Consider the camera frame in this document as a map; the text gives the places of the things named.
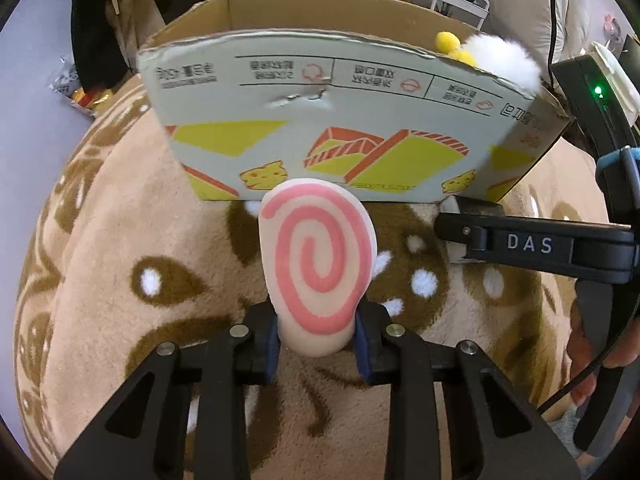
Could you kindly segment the white fluffy yellow plush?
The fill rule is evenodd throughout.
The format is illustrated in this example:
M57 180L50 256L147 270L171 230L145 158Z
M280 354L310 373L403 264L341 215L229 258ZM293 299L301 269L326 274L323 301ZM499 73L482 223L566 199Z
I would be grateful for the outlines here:
M452 32L439 32L435 37L435 47L437 52L448 58L510 81L528 93L540 91L541 68L515 41L476 34L461 42Z

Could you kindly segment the beige brown patterned rug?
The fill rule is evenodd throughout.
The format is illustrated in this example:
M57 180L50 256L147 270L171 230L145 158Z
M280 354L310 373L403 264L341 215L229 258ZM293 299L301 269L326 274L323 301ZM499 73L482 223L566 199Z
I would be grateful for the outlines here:
M370 298L425 339L476 341L530 403L570 378L570 278L452 264L434 205L370 203L378 258ZM17 295L14 374L26 440L50 476L161 342L198 344L265 299L257 205L203 202L138 80L89 128L43 206ZM248 390L256 479L378 479L388 392L348 351L291 352Z

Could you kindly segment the snack bag by wall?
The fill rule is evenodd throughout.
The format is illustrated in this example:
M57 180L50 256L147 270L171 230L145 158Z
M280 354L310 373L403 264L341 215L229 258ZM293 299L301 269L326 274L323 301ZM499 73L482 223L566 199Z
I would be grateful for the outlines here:
M101 87L86 90L79 79L72 58L61 56L48 81L48 88L63 102L92 119L110 104L114 91Z

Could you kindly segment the cream quilted bedding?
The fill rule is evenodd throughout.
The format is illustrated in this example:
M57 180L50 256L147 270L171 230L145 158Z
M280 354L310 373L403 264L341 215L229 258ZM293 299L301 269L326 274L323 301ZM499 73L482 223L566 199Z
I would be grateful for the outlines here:
M614 0L489 0L494 32L519 42L541 66L585 53L598 42L614 55L634 36Z

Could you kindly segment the white metal cart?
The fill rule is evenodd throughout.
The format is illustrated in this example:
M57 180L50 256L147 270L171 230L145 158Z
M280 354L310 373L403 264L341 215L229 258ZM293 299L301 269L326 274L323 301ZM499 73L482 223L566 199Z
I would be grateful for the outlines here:
M489 0L432 0L431 10L442 13L442 9L456 8L477 18L475 28L481 30L489 14Z

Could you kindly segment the pink spiral roll plush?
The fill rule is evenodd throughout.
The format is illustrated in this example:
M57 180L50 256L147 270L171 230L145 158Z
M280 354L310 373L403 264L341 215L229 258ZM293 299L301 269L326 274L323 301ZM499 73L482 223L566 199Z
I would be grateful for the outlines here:
M342 350L378 256L366 208L334 183L292 179L262 198L258 232L282 344L308 358Z

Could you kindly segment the printed cardboard box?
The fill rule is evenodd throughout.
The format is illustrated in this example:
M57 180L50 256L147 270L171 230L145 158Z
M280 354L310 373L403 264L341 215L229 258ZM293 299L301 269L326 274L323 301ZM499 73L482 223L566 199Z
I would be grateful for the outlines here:
M288 179L362 200L500 200L568 123L546 90L439 54L470 26L398 0L207 0L151 37L138 69L202 200Z

